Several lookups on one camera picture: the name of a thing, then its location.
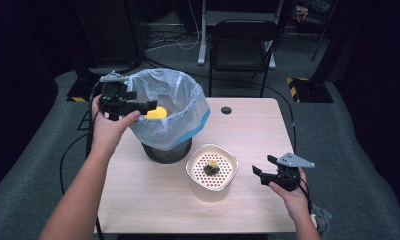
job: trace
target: hand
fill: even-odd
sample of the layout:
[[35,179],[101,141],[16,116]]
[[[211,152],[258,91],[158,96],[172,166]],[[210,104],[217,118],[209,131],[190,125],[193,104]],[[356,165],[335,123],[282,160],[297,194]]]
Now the hand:
[[104,149],[110,156],[114,153],[125,130],[140,117],[140,112],[134,111],[118,121],[107,119],[99,111],[100,95],[93,99],[92,118],[94,121],[94,136],[92,149]]
[[[299,172],[301,179],[304,180],[304,182],[300,181],[300,185],[303,187],[303,189],[307,190],[305,184],[306,174],[301,168],[299,168]],[[274,182],[270,182],[269,187],[282,199],[284,199],[284,204],[288,210],[288,214],[295,223],[305,218],[310,219],[308,200],[300,188],[296,188],[295,190],[289,192]]]

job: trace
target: white basket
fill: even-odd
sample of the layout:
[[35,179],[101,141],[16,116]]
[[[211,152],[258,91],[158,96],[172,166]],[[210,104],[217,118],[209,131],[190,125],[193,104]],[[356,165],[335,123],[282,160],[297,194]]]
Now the white basket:
[[[220,171],[207,175],[203,168],[209,160],[217,160]],[[217,202],[225,198],[238,171],[238,160],[225,149],[206,144],[200,147],[187,162],[186,170],[192,181],[194,194],[206,202]]]

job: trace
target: yellow black warning tape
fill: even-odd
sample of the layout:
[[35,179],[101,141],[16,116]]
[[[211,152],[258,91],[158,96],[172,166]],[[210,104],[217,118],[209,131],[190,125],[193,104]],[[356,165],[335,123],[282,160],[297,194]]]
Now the yellow black warning tape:
[[84,97],[68,97],[67,100],[69,102],[89,102],[89,99]]
[[288,87],[290,88],[290,93],[294,102],[300,102],[299,94],[294,86],[295,80],[309,81],[309,78],[287,78]]

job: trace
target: trash can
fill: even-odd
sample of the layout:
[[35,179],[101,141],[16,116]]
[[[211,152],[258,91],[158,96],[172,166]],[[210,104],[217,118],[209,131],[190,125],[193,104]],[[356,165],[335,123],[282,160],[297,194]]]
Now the trash can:
[[158,101],[158,116],[141,116],[130,126],[147,156],[159,163],[183,159],[210,115],[202,87],[189,75],[165,68],[142,70],[125,84],[127,91],[137,91],[137,101]]

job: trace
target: plastic bag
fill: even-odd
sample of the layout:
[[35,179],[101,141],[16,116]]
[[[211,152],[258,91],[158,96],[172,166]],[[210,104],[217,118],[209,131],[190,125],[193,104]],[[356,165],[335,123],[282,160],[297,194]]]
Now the plastic bag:
[[137,100],[158,100],[167,117],[147,119],[141,116],[130,126],[145,145],[168,151],[192,138],[203,129],[210,115],[202,87],[189,75],[171,69],[147,69],[125,81],[128,91],[137,91]]

